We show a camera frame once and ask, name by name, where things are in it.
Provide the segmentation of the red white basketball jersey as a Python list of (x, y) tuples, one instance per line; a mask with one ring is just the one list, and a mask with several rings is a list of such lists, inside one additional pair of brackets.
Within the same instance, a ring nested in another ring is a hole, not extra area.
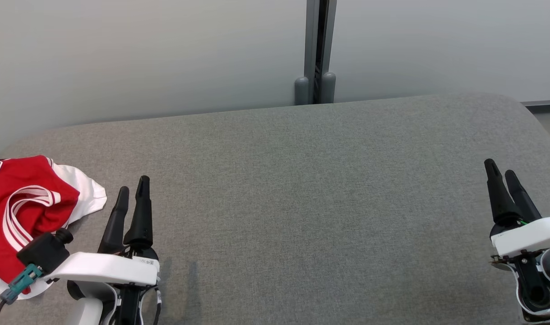
[(0, 294), (24, 269), (18, 251), (106, 202), (104, 187), (78, 168), (45, 156), (0, 160)]

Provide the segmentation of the grey partition post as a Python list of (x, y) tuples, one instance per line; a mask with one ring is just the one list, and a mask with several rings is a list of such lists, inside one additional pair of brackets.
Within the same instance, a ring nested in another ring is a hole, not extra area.
[(306, 0), (304, 75), (295, 80), (295, 105), (333, 103), (330, 71), (337, 0)]

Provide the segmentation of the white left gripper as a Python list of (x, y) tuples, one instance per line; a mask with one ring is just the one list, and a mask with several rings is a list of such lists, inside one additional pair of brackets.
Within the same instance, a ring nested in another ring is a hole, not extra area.
[(140, 177), (135, 201), (132, 223), (124, 236), (129, 189), (126, 186), (121, 187), (108, 218), (98, 253), (76, 252), (70, 255), (52, 273), (45, 275), (45, 280), (64, 279), (137, 286), (157, 284), (161, 270), (159, 261), (146, 257), (126, 258), (110, 255), (124, 251), (124, 244), (130, 248), (151, 248), (153, 245), (153, 209), (148, 176)]

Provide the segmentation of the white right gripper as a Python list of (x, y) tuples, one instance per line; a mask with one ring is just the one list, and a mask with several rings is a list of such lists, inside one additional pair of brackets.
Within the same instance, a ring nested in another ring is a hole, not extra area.
[(491, 242), (500, 257), (515, 257), (522, 251), (550, 249), (550, 217), (542, 218), (516, 173), (503, 175), (493, 159), (484, 162), (493, 221), (496, 225), (515, 225), (521, 219), (527, 225), (493, 235)]

